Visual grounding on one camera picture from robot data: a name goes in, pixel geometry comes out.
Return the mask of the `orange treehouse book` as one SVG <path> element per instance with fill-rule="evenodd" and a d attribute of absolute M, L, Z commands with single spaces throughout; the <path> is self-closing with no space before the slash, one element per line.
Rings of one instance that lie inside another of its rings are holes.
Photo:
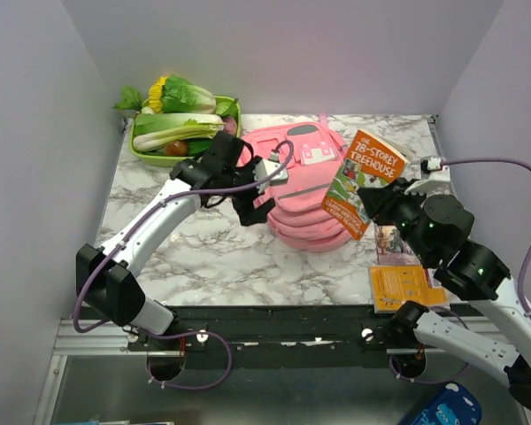
<path fill-rule="evenodd" d="M 323 198 L 322 209 L 359 240 L 371 220 L 359 189 L 381 189 L 400 177 L 414 151 L 366 130 L 359 130 Z"/>

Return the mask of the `illustrated picture book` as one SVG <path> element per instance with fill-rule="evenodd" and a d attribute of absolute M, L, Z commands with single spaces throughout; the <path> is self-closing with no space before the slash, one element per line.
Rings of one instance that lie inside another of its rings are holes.
<path fill-rule="evenodd" d="M 380 266 L 418 266 L 417 256 L 393 226 L 376 226 L 374 230 L 377 264 Z"/>

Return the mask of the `pink student backpack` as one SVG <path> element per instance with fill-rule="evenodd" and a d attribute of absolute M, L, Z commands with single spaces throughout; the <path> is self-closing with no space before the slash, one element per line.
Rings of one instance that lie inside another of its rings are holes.
<path fill-rule="evenodd" d="M 351 239 L 344 226 L 321 208 L 347 150 L 338 133 L 316 122 L 301 122 L 255 129 L 242 139 L 262 158 L 284 140 L 294 145 L 288 182 L 266 188 L 254 201 L 255 207 L 275 202 L 266 223 L 282 242 L 302 251 L 325 252 Z"/>

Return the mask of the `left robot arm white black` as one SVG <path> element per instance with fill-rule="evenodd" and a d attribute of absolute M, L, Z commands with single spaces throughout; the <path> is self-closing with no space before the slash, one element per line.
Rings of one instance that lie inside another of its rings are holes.
<path fill-rule="evenodd" d="M 172 348 L 179 336 L 168 307 L 145 295 L 137 282 L 147 260 L 160 244 L 189 216 L 212 207 L 210 198 L 231 198 L 242 226 L 264 223 L 275 202 L 255 205 L 265 189 L 288 178 L 280 161 L 280 148 L 268 158 L 251 154 L 243 166 L 243 151 L 252 151 L 244 140 L 220 131 L 210 148 L 197 159 L 177 163 L 169 179 L 150 203 L 120 232 L 95 248 L 83 245 L 76 255 L 74 328 L 86 332 L 79 322 L 84 304 L 96 309 L 105 321 L 131 325 L 148 333 L 160 350 Z"/>

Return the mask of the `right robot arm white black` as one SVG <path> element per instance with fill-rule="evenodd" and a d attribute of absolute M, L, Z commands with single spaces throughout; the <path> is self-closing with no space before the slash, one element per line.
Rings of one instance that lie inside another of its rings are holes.
<path fill-rule="evenodd" d="M 421 265 L 504 334 L 505 343 L 449 325 L 437 313 L 412 301 L 389 325 L 402 347 L 415 341 L 455 355 L 498 380 L 531 411 L 531 302 L 521 297 L 509 268 L 487 247 L 469 239 L 474 216 L 452 195 L 408 193 L 403 178 L 382 188 L 360 188 L 367 216 L 393 225 Z"/>

